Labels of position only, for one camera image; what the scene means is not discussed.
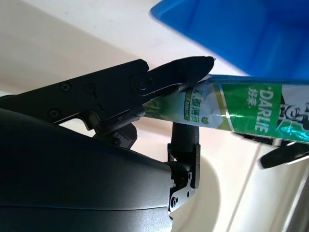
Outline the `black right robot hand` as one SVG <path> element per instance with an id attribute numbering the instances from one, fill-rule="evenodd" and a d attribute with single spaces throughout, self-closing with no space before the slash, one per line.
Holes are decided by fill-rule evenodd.
<path id="1" fill-rule="evenodd" d="M 0 99 L 3 232 L 169 232 L 200 183 L 199 128 L 309 154 L 306 79 L 212 75 L 213 57 L 141 59 Z"/>

